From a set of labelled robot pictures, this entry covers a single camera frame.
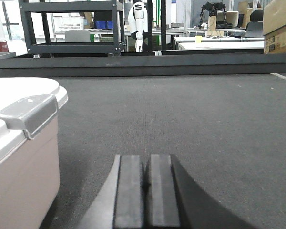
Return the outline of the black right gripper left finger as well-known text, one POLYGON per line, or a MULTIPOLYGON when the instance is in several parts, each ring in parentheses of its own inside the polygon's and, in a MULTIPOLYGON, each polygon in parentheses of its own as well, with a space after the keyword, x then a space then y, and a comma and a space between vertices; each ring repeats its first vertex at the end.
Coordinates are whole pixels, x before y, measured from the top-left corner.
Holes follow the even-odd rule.
POLYGON ((78 229, 142 229, 143 166, 139 155, 116 155, 78 229))

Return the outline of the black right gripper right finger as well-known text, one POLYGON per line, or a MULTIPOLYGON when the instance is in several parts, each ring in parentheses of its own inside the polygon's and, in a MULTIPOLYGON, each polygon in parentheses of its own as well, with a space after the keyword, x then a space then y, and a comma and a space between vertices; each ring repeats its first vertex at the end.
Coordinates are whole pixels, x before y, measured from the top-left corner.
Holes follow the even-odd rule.
POLYGON ((150 156, 146 223, 149 229, 251 229, 200 187, 176 155, 150 156))

